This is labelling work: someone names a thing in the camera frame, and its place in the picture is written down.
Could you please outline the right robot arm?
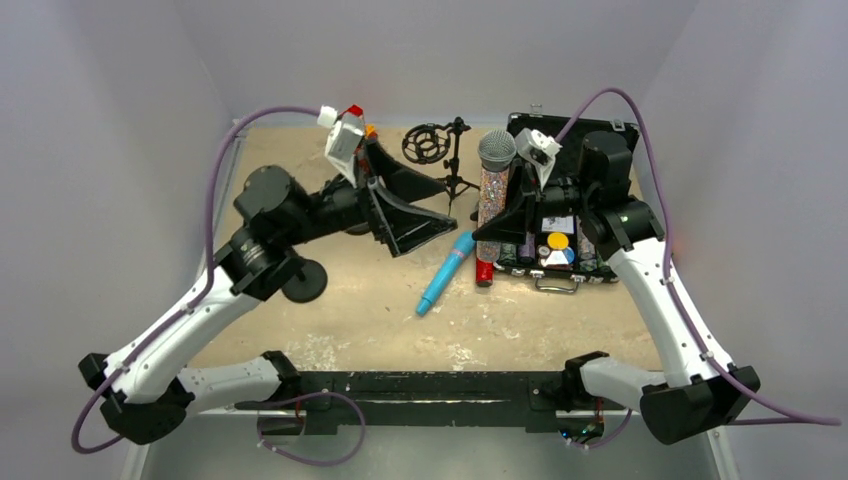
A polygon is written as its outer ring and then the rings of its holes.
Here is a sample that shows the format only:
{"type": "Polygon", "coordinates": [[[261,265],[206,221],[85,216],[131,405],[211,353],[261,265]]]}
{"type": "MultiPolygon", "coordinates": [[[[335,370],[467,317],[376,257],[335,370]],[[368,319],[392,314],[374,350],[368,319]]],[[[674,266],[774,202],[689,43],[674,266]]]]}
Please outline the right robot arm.
{"type": "Polygon", "coordinates": [[[670,256],[670,234],[630,193],[632,151],[619,134],[588,133],[575,181],[546,212],[575,215],[602,261],[631,295],[662,369],[650,372],[592,352],[565,363],[564,408],[603,397],[638,412],[653,437],[672,445],[732,423],[760,388],[712,337],[670,256]]]}

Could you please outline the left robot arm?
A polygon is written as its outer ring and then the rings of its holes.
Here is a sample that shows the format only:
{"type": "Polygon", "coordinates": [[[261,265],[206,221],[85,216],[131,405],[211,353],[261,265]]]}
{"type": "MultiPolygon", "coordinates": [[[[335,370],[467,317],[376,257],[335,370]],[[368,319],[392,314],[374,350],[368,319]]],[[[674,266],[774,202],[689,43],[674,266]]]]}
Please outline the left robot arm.
{"type": "Polygon", "coordinates": [[[374,140],[362,143],[353,160],[353,180],[335,177],[314,193],[278,165],[254,170],[233,202],[242,225],[197,283],[130,344],[80,361],[113,432],[145,445],[201,412],[300,395],[300,373],[279,351],[241,364],[189,367],[224,329],[273,295],[308,303],[325,291],[325,269],[301,256],[299,245],[363,226],[399,257],[456,228],[454,218],[418,206],[436,194],[435,179],[399,164],[374,140]]]}

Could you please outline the rhinestone silver microphone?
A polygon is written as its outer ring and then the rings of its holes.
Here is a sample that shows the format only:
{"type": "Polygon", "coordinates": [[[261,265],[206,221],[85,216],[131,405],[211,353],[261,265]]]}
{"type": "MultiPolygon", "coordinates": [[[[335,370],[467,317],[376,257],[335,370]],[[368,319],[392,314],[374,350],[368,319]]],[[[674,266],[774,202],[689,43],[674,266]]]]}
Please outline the rhinestone silver microphone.
{"type": "Polygon", "coordinates": [[[478,145],[481,160],[477,229],[505,208],[511,163],[516,155],[514,137],[503,129],[486,133],[478,145]]]}

